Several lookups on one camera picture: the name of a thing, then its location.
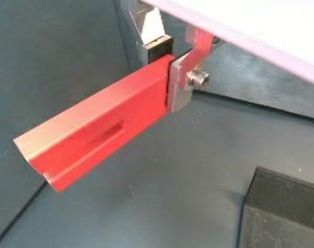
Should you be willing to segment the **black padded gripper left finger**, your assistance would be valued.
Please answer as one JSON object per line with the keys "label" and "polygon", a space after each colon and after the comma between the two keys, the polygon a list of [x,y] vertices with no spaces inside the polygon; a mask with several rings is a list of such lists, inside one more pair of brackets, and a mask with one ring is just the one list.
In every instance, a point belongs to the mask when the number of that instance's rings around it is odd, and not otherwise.
{"label": "black padded gripper left finger", "polygon": [[121,0],[121,8],[137,40],[144,65],[174,53],[175,39],[167,34],[160,9],[143,0]]}

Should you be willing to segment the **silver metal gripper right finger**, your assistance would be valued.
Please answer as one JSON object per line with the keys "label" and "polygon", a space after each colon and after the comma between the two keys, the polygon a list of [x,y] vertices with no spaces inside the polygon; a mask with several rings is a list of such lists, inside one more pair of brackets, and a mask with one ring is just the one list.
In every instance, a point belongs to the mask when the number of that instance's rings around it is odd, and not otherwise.
{"label": "silver metal gripper right finger", "polygon": [[195,89],[204,89],[210,84],[211,75],[202,63],[224,44],[224,40],[191,24],[187,25],[186,41],[192,49],[169,64],[167,105],[171,112],[178,112],[191,102]]}

